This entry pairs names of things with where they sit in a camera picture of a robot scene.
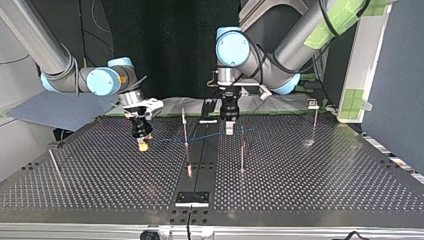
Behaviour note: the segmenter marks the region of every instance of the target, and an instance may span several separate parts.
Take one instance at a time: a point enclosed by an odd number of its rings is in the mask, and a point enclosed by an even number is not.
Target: vertical metal post
[[[50,158],[53,162],[54,169],[59,172],[60,171],[59,166],[57,165],[56,158],[54,157],[53,151],[51,149],[49,149],[49,154],[50,154]]]

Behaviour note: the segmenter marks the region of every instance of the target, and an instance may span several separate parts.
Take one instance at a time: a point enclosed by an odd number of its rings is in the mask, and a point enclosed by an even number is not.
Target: metal bracket
[[[362,102],[362,109],[370,112],[370,111],[372,111],[372,104],[367,102],[367,101],[363,101]]]
[[[176,207],[209,207],[209,192],[179,192]]]
[[[200,240],[215,240],[215,232],[211,227],[205,227],[202,229],[202,235]]]

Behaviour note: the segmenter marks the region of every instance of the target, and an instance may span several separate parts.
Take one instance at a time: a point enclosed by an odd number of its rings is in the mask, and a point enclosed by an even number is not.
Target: gray panel
[[[363,129],[424,173],[424,1],[397,1],[387,23]]]
[[[195,123],[188,119],[190,133]],[[163,140],[184,133],[180,119],[157,118],[153,127],[157,139],[140,153],[127,119],[95,124],[55,151],[60,173],[45,155],[16,182],[3,183],[0,220],[169,223],[186,151],[181,142]]]
[[[109,111],[117,96],[44,91],[15,107],[8,115],[23,121],[76,131]]]
[[[310,115],[240,123],[244,171],[238,129],[219,137],[215,182],[198,180],[197,191],[212,192],[208,224],[424,227],[424,186],[347,125],[319,117],[314,131]],[[209,166],[214,156],[204,156]]]

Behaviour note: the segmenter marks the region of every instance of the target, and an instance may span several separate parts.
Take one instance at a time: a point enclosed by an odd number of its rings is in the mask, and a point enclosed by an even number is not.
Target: dark backdrop
[[[147,96],[207,95],[221,26],[238,25],[239,0],[102,0],[115,57],[131,57]]]

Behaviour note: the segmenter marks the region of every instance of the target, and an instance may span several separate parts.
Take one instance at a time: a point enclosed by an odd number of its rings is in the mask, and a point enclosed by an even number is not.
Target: thin wire
[[[253,110],[252,115],[255,115],[255,112],[256,112],[257,110],[259,110],[259,108],[261,108],[261,107],[265,104],[266,100],[268,100],[268,98],[267,98],[267,99],[265,99],[265,101],[263,101],[263,102],[262,102],[259,106],[257,106],[257,107],[255,108],[255,110]]]
[[[333,104],[333,102],[331,101],[330,97],[328,97],[327,91],[325,91],[324,83],[322,82],[321,77],[320,77],[320,75],[319,75],[319,72],[318,72],[318,66],[316,65],[316,61],[315,61],[315,60],[313,60],[313,62],[314,62],[315,73],[316,73],[315,75],[316,75],[316,77],[317,77],[318,82],[319,82],[319,83],[320,83],[320,85],[321,85],[322,91],[324,92],[325,97],[326,97],[326,98],[328,99],[328,101],[330,102],[331,107],[332,107],[332,108],[334,109],[334,111],[336,111],[336,113],[338,114],[339,112],[337,111],[336,106]]]
[[[6,64],[12,64],[12,63],[17,63],[17,62],[20,62],[20,61],[22,61],[22,60],[25,60],[25,59],[27,59],[29,57],[29,54],[28,55],[26,55],[25,57],[23,57],[23,58],[19,58],[19,59],[16,59],[16,60],[13,60],[13,61],[9,61],[9,62],[0,62],[0,65],[6,65]]]
[[[251,127],[247,130],[245,130],[245,132],[251,132],[254,131],[255,127]],[[197,137],[197,138],[190,138],[187,139],[187,141],[190,142],[196,142],[196,141],[200,141],[206,138],[211,138],[211,137],[215,137],[215,136],[220,136],[220,135],[224,135],[225,133],[223,132],[217,132],[217,133],[212,133],[212,134],[208,134],[205,136],[201,136],[201,137]],[[155,140],[154,142],[177,142],[177,143],[184,143],[185,139],[184,138],[167,138],[167,139],[159,139],[159,140]]]
[[[96,38],[97,40],[99,40],[100,42],[102,42],[104,45],[106,45],[111,52],[115,52],[115,50],[105,40],[101,39],[99,36],[97,36],[97,35],[89,32],[89,31],[87,31],[85,29],[83,29],[82,32],[83,33],[86,33],[86,34],[88,34],[88,35],[90,35],[90,36],[92,36],[94,38]]]
[[[96,26],[102,30],[103,32],[107,32],[110,33],[109,30],[104,29],[102,26],[99,25],[99,23],[96,20],[96,17],[94,16],[94,8],[96,6],[96,0],[93,0],[93,4],[91,5],[91,18],[93,19],[94,24],[96,24]]]

